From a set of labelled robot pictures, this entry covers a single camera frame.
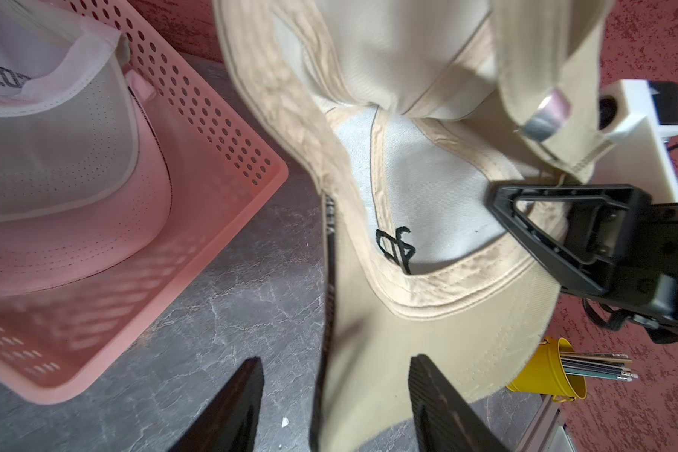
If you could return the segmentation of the beige baseball cap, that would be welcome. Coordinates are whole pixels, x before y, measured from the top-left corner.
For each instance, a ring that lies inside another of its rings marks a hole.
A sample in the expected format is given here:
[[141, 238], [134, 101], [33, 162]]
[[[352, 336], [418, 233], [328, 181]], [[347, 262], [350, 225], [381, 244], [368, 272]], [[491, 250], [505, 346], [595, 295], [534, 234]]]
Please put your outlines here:
[[585, 183], [609, 1], [217, 1], [235, 89], [311, 175], [326, 326], [310, 447], [412, 415], [425, 354], [467, 401], [508, 385], [560, 286], [489, 210], [498, 184]]

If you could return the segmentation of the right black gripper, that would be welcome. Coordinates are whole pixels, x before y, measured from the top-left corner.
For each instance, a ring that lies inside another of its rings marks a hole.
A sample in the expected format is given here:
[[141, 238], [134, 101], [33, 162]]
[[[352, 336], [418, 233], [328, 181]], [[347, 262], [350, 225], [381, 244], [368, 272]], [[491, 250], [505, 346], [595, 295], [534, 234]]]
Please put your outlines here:
[[[570, 208], [563, 241], [519, 203]], [[654, 203], [631, 185], [496, 185], [489, 210], [552, 275], [579, 297], [598, 327], [642, 327], [652, 342], [678, 343], [678, 203]]]

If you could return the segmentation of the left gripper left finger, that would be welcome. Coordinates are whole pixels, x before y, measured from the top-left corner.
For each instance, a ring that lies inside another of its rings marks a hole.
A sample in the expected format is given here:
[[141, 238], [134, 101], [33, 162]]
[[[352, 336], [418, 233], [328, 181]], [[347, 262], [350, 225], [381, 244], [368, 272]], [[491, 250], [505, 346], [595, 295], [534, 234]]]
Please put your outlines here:
[[247, 359], [169, 451], [254, 451], [264, 383], [261, 359]]

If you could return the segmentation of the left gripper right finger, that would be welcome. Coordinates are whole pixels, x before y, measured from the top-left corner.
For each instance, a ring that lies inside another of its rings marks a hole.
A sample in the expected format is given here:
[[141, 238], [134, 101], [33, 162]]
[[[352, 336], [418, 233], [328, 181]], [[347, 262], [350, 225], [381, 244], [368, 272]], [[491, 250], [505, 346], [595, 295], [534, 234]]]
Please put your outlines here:
[[501, 452], [507, 449], [429, 356], [412, 357], [408, 387], [421, 451]]

